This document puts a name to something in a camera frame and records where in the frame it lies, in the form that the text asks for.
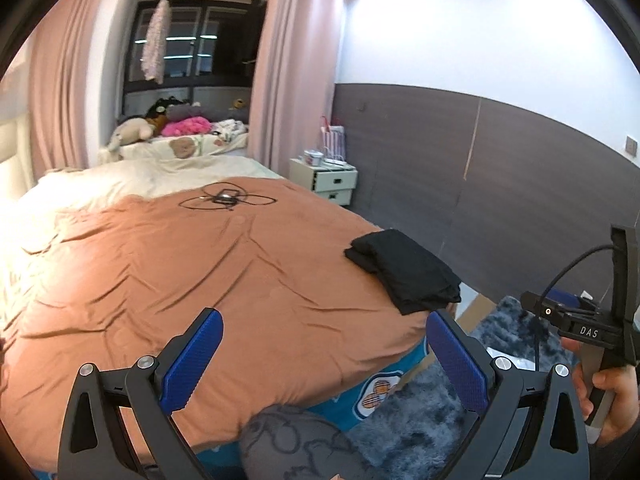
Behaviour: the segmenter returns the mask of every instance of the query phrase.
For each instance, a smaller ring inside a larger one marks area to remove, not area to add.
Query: orange blanket
[[[223,341],[174,414],[196,451],[235,440],[270,404],[328,400],[420,341],[426,313],[401,316],[342,254],[371,224],[286,180],[232,181],[278,201],[230,212],[178,207],[199,190],[127,197],[101,212],[64,214],[55,232],[22,241],[19,314],[1,335],[0,417],[32,467],[56,470],[83,363],[109,370],[158,354],[205,306],[222,313]],[[124,410],[150,462],[131,415]]]

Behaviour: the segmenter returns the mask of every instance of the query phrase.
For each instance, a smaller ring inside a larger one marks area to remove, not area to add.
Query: hand
[[[581,343],[573,339],[562,338],[562,346],[567,350],[580,355]],[[582,364],[578,364],[572,373],[575,391],[580,400],[580,408],[584,420],[591,415],[593,403],[587,397],[587,386],[582,376]],[[613,390],[616,399],[611,405],[609,415],[604,421],[598,446],[606,446],[620,436],[624,435],[635,424],[638,419],[638,382],[636,380],[636,369],[633,366],[625,368],[610,368],[601,370],[593,375],[593,385],[601,390]]]

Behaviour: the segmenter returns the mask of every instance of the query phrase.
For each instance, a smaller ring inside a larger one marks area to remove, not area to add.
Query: nightstand
[[[349,164],[322,163],[308,166],[297,158],[289,161],[289,180],[337,205],[349,205],[358,181],[358,171]]]

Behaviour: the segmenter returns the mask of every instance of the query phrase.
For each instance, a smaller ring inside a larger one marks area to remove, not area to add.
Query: gray pants
[[[380,480],[332,423],[291,406],[270,406],[240,436],[248,480]]]

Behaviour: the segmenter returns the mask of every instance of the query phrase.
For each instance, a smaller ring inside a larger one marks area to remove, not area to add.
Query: silver bolt
[[[155,359],[153,358],[153,356],[145,355],[144,357],[138,359],[138,368],[142,368],[143,370],[145,368],[150,368],[153,366],[154,360]]]
[[[82,377],[86,377],[87,375],[89,375],[91,372],[94,371],[94,366],[91,363],[87,363],[85,365],[82,365],[80,367],[80,375],[82,375]]]
[[[508,370],[511,368],[511,361],[509,361],[506,357],[498,357],[495,360],[495,365],[500,368],[500,370]]]
[[[569,368],[564,365],[556,365],[554,370],[556,371],[556,374],[561,377],[567,377],[567,375],[569,375]]]

